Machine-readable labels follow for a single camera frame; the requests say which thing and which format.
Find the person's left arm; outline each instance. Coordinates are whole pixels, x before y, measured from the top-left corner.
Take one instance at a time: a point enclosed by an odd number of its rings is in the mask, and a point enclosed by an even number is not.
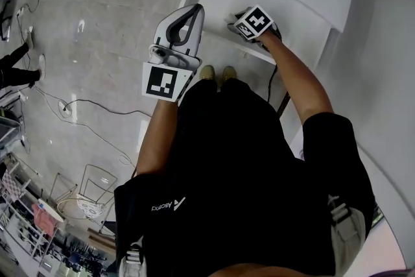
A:
[[[164,172],[176,134],[177,110],[177,102],[157,102],[141,145],[135,176]]]

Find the shoe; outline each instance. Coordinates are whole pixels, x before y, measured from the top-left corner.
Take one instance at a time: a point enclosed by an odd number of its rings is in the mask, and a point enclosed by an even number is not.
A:
[[[225,83],[230,78],[237,78],[236,70],[232,66],[226,66],[222,74],[222,82]]]
[[[29,29],[25,31],[25,35],[26,35],[25,43],[29,47],[29,51],[33,50],[32,29],[33,27],[29,27]]]
[[[43,53],[39,56],[39,68],[38,68],[38,70],[40,72],[39,81],[42,81],[45,78],[45,70],[46,70],[46,59],[45,59],[45,55]]]
[[[199,73],[199,78],[200,80],[215,80],[215,69],[213,66],[204,66]]]

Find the tiled floor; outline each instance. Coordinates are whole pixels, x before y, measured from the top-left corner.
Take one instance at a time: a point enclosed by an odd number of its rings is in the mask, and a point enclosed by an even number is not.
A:
[[[25,2],[34,8],[36,1],[19,0],[17,8]],[[25,12],[22,17],[24,29],[29,25],[34,27],[31,68],[36,68],[40,53],[45,53],[47,60],[46,78],[37,86],[65,101],[91,99],[120,112],[142,110],[151,114],[156,100],[141,96],[142,63],[148,58],[148,46],[158,22],[176,9],[179,2],[40,0],[33,14]],[[83,31],[78,33],[82,22]],[[14,22],[10,41],[0,44],[0,54],[10,53],[19,45],[18,25]],[[249,54],[243,55],[226,42],[205,34],[198,56],[204,64],[213,64],[218,74],[224,66],[233,65],[240,79],[262,97],[267,96],[272,65]],[[274,79],[274,86],[272,104],[278,107],[283,93],[278,77]],[[118,150],[88,128],[60,120],[35,89],[25,93],[29,99],[23,111],[31,148],[30,154],[21,147],[15,153],[41,174],[42,178],[34,177],[33,181],[45,193],[50,192],[57,172],[80,185],[88,163],[113,173],[118,178],[117,185],[130,178],[133,167],[125,165],[126,160],[120,158],[122,154]],[[52,97],[47,97],[47,101],[59,114],[58,101]],[[148,120],[141,114],[111,114],[86,102],[73,104],[73,115],[67,119],[90,126],[128,155],[134,164],[140,128],[145,128]]]

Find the checkered cloth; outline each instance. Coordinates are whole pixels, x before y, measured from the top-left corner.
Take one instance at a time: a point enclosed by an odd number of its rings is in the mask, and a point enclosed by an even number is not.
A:
[[[19,188],[19,185],[16,184],[16,181],[14,181],[14,179],[12,178],[12,175],[8,171],[4,173],[2,181],[3,181],[3,185],[5,186],[5,188],[10,194],[10,198],[12,199],[12,202],[17,201],[26,193],[26,191],[22,191]]]

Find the pink cloth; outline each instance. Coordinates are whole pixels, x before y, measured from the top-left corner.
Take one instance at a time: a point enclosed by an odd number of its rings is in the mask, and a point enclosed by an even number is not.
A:
[[[45,231],[47,235],[53,237],[54,227],[58,221],[49,215],[46,210],[39,208],[38,203],[32,204],[32,209],[34,214],[34,224]]]

